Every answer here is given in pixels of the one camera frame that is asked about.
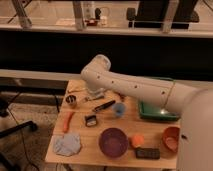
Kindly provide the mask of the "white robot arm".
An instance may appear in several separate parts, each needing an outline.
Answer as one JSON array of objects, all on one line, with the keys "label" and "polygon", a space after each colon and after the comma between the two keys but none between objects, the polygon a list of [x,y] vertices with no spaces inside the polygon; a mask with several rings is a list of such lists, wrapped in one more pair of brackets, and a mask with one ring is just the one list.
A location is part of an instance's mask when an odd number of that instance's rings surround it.
[{"label": "white robot arm", "polygon": [[92,91],[105,88],[180,114],[177,171],[213,171],[213,89],[175,81],[118,74],[105,55],[96,55],[81,78]]}]

